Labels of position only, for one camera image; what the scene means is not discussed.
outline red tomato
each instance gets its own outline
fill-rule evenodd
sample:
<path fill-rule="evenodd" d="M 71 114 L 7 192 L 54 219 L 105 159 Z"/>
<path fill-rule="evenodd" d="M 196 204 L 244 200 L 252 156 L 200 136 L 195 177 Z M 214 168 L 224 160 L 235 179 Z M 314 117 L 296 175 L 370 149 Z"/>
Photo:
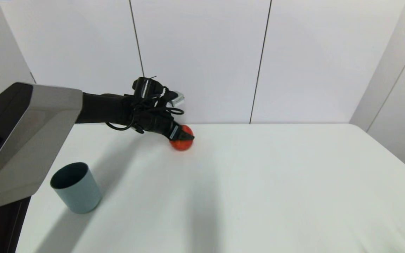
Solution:
<path fill-rule="evenodd" d="M 187 125 L 182 125 L 182 130 L 188 134 L 193 135 L 193 131 L 187 126 Z M 189 149 L 192 144 L 193 144 L 193 140 L 187 140 L 187 141 L 170 141 L 171 145 L 179 151 L 184 151 Z"/>

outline white table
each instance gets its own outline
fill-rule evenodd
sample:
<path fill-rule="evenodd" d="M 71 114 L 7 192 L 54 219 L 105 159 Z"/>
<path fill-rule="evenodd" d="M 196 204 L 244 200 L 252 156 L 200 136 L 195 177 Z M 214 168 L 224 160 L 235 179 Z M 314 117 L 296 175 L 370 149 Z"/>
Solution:
<path fill-rule="evenodd" d="M 405 252 L 405 165 L 353 125 L 76 125 L 32 196 L 18 252 Z M 86 162 L 104 194 L 71 213 L 49 186 Z"/>

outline teal cup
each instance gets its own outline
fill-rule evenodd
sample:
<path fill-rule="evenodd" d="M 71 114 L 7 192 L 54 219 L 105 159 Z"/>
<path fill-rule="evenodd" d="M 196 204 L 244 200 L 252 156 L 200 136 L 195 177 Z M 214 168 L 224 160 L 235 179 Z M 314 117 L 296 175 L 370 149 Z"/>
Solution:
<path fill-rule="evenodd" d="M 101 201 L 101 192 L 88 165 L 75 162 L 58 170 L 51 187 L 74 213 L 88 213 Z"/>

